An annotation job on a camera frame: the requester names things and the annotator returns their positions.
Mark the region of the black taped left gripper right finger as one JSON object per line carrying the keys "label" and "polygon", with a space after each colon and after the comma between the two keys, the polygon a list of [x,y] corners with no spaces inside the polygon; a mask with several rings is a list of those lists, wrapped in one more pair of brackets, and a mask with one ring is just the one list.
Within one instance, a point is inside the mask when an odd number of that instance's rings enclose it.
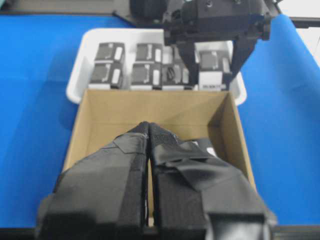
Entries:
{"label": "black taped left gripper right finger", "polygon": [[149,126],[155,223],[163,240],[270,240],[277,223],[243,172]]}

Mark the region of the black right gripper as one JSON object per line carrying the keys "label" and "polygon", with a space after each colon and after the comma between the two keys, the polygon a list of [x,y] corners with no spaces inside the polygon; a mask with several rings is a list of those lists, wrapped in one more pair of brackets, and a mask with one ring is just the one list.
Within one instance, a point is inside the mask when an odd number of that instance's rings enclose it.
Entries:
{"label": "black right gripper", "polygon": [[198,42],[232,41],[232,78],[255,49],[258,39],[268,40],[271,15],[263,0],[172,0],[163,15],[165,45],[177,49],[192,85],[199,81]]}

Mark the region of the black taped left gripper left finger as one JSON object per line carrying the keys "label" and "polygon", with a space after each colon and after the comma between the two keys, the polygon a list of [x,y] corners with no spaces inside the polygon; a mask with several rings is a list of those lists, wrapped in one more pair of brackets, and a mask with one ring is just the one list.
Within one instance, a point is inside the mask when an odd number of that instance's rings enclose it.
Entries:
{"label": "black taped left gripper left finger", "polygon": [[149,124],[64,171],[39,206],[38,240],[140,240],[147,214]]}

